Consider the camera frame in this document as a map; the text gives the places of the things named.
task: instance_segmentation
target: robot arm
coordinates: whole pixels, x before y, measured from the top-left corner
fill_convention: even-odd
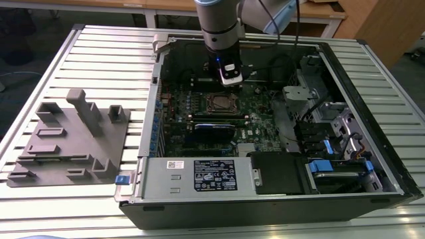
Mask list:
[[[194,0],[209,52],[209,69],[228,87],[244,81],[238,51],[237,16],[244,23],[277,34],[273,21],[257,0]],[[296,11],[296,0],[264,0],[281,32]]]

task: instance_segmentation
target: metal bracket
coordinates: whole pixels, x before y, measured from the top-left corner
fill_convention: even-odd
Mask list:
[[[152,49],[153,52],[157,54],[160,53],[160,49],[168,45],[168,34],[166,33],[158,33],[154,34],[153,36],[153,41],[152,41]]]

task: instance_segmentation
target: floor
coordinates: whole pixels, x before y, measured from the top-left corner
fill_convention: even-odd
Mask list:
[[[60,11],[60,18],[52,19],[46,10],[32,10],[32,21],[37,31],[26,37],[28,44],[34,53],[34,60],[22,66],[9,66],[0,60],[0,75],[6,72],[32,71],[44,73],[62,41],[74,23],[112,26],[142,26],[145,24],[141,15],[100,12]],[[160,28],[200,29],[198,20],[194,17],[160,16]],[[391,73],[403,89],[425,111],[425,66],[403,56]],[[6,89],[0,93],[0,139],[18,114],[32,89],[40,77],[33,74],[14,74],[1,77],[0,82]]]

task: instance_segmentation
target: power supply label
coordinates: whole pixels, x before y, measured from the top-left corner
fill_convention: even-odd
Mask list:
[[[193,175],[198,192],[237,190],[233,160],[196,160]]]

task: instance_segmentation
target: motherboard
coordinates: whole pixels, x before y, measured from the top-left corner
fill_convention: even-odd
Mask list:
[[[270,109],[276,92],[249,83],[209,90],[214,89],[164,84],[165,156],[233,157],[244,143],[257,151],[281,151]]]

